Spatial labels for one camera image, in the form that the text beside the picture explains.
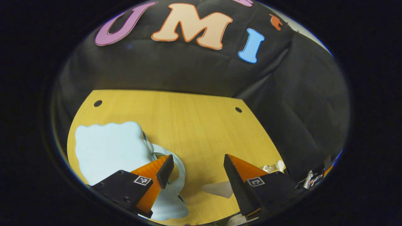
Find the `letter m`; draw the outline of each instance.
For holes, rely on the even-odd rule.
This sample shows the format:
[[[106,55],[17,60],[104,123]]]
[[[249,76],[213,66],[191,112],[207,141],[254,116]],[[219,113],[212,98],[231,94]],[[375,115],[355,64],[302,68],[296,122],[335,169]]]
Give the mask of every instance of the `letter m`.
[[[177,40],[179,35],[176,33],[176,28],[180,24],[186,42],[193,40],[197,34],[205,30],[203,36],[197,39],[197,43],[210,49],[222,49],[222,36],[226,26],[233,21],[231,17],[214,12],[200,19],[196,7],[185,3],[173,3],[169,5],[169,8],[171,12],[168,18],[161,29],[152,34],[153,40]]]

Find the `foam letter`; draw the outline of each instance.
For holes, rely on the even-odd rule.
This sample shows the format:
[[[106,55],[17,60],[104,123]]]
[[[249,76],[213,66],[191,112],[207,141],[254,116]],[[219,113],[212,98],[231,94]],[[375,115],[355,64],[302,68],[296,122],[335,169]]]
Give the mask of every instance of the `foam letter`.
[[[247,7],[252,7],[252,4],[253,4],[252,0],[232,0],[232,1],[238,2],[238,3],[242,4],[243,6],[247,6]]]
[[[276,17],[276,16],[274,16],[274,15],[272,15],[272,14],[270,14],[270,16],[272,17],[272,18],[271,18],[271,24],[272,24],[272,26],[274,26],[278,31],[280,31],[280,30],[281,30],[281,27],[280,27],[279,25],[282,25],[281,20],[279,20],[278,17]]]
[[[113,23],[119,17],[123,16],[126,12],[111,19],[109,22],[107,22],[105,25],[103,25],[103,27],[98,32],[98,35],[96,35],[95,44],[99,45],[99,46],[104,46],[104,45],[110,45],[110,44],[113,44],[113,43],[116,43],[116,42],[122,40],[133,30],[138,19],[145,12],[145,10],[148,7],[155,5],[156,3],[157,2],[150,2],[150,3],[143,4],[141,6],[135,7],[133,10],[131,10],[133,13],[127,19],[126,23],[122,26],[122,28],[113,34],[109,33],[109,29],[112,27]]]
[[[186,3],[173,3],[169,5],[169,8],[172,10],[168,18],[161,29],[152,34],[153,40],[177,40],[176,28],[180,24],[186,42],[191,41],[197,34],[205,30],[203,36],[197,39],[198,45],[215,50],[222,49],[222,36],[226,26],[233,21],[231,17],[214,12],[200,19],[196,7]]]
[[[248,40],[244,50],[239,52],[239,57],[244,61],[254,64],[257,62],[256,55],[258,48],[260,47],[261,42],[265,40],[265,37],[251,28],[247,29],[247,33]]]

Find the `blue letter i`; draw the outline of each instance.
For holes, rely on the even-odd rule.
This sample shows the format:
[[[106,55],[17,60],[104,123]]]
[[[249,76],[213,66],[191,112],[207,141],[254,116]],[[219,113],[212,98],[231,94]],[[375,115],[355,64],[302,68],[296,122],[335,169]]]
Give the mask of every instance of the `blue letter i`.
[[[257,62],[256,55],[258,48],[260,47],[261,42],[265,40],[265,37],[251,28],[247,29],[247,33],[248,40],[244,50],[239,52],[239,57],[244,61],[254,64]]]

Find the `orange letter m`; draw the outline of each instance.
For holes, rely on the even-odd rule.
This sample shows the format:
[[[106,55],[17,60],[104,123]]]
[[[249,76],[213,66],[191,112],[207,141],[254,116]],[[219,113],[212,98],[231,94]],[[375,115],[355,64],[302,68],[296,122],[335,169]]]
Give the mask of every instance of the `orange letter m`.
[[[197,39],[200,46],[210,49],[222,49],[222,36],[226,26],[233,19],[223,13],[214,12],[200,19],[194,5],[186,3],[173,3],[169,5],[171,12],[159,31],[152,34],[155,41],[175,41],[178,39],[176,28],[180,24],[184,40],[194,39],[197,34],[204,31],[202,37]]]

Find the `wooden table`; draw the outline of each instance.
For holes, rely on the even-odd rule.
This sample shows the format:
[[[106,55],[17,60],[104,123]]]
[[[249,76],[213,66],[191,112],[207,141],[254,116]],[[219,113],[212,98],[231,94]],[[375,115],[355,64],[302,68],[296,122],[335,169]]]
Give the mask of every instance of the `wooden table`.
[[[98,100],[102,104],[95,107]],[[225,154],[256,166],[282,160],[262,125],[240,99],[149,90],[94,90],[78,110],[68,136],[68,159],[83,182],[86,180],[75,155],[76,128],[126,121],[139,123],[151,143],[177,154],[185,165],[186,182],[180,194],[190,214],[161,224],[204,224],[240,211],[234,195],[226,199],[201,191],[202,185],[228,181],[223,167]]]

